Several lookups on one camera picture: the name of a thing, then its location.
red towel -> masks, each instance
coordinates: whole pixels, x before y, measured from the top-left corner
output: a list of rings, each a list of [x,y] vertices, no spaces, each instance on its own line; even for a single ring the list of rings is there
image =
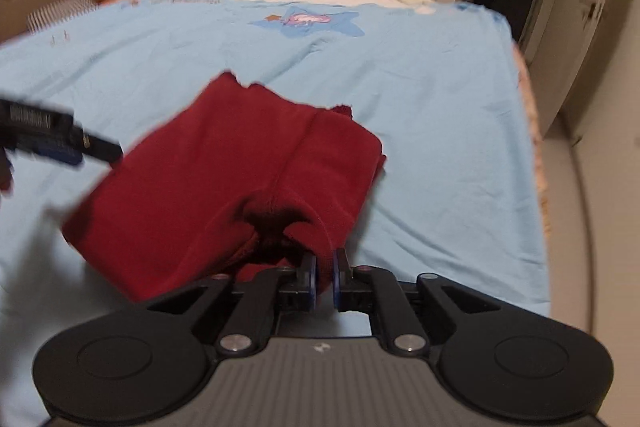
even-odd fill
[[[114,167],[63,234],[133,300],[295,266],[300,245],[324,289],[384,159],[348,107],[292,103],[223,73]]]

bed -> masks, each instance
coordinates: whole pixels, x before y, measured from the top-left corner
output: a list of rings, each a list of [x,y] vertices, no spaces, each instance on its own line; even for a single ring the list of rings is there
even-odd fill
[[[401,280],[438,272],[549,312],[545,181],[524,62],[504,19],[431,0],[115,0],[25,35],[57,0],[0,0],[0,90],[73,108],[132,147],[232,70],[296,102],[350,105],[388,156],[346,247]],[[105,174],[14,156],[0,209],[0,425],[46,417],[30,365],[51,335],[126,303],[60,224]],[[362,335],[365,315],[285,321],[288,335]]]

floor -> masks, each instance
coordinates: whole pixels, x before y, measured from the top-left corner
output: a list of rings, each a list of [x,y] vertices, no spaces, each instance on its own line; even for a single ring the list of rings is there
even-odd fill
[[[548,182],[551,222],[548,242],[551,316],[588,331],[590,248],[571,145],[558,119],[543,141],[542,157]]]

black plastic base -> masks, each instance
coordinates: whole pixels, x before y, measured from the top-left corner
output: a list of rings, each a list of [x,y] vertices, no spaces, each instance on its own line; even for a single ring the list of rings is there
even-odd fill
[[[343,393],[336,389],[347,381],[373,393],[351,403],[383,407],[382,415],[396,410],[390,399],[420,410],[425,400],[438,404],[446,396],[456,404],[450,406],[451,421],[467,419],[470,425],[596,425],[592,416],[613,367],[589,335],[434,274],[398,283],[380,268],[352,272],[344,252],[335,266],[338,309],[369,314],[374,339],[270,343],[280,312],[313,305],[315,263],[307,257],[297,272],[266,270],[235,286],[220,276],[63,331],[37,354],[34,382],[50,413],[72,422],[61,425],[178,425],[171,422],[179,411],[183,422],[185,408],[195,408],[193,415],[204,422],[193,425],[236,425],[211,423],[218,415],[206,416],[203,393],[212,407],[249,407],[251,402],[232,396],[248,393],[258,404],[278,399],[298,408],[303,394],[320,401],[333,396],[338,404]],[[220,380],[223,375],[228,381]],[[409,375],[413,380],[405,380]],[[306,378],[324,379],[331,389]],[[402,382],[392,384],[394,378]],[[251,390],[248,383],[236,388],[236,381],[250,382]],[[219,393],[231,394],[222,399]],[[436,423],[433,412],[422,416],[425,422],[417,425],[456,425],[446,415]],[[418,417],[414,410],[412,418]],[[318,425],[354,425],[326,418]],[[589,418],[591,423],[575,423]],[[271,420],[278,425],[277,417]],[[385,425],[402,425],[397,421]],[[237,425],[267,425],[267,417]]]

blue cloth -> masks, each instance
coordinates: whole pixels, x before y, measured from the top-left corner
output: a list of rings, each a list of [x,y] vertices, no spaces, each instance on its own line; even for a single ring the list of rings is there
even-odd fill
[[[351,105],[388,156],[347,244],[351,263],[401,280],[440,273],[546,314],[532,144],[504,18],[345,2],[122,1],[0,46],[0,91],[72,108],[124,149],[226,69],[296,102]],[[59,230],[108,168],[12,162],[15,193],[0,205],[0,425],[31,427],[46,416],[31,381],[38,347],[125,301]],[[364,315],[337,317],[330,298],[287,330],[366,333]]]

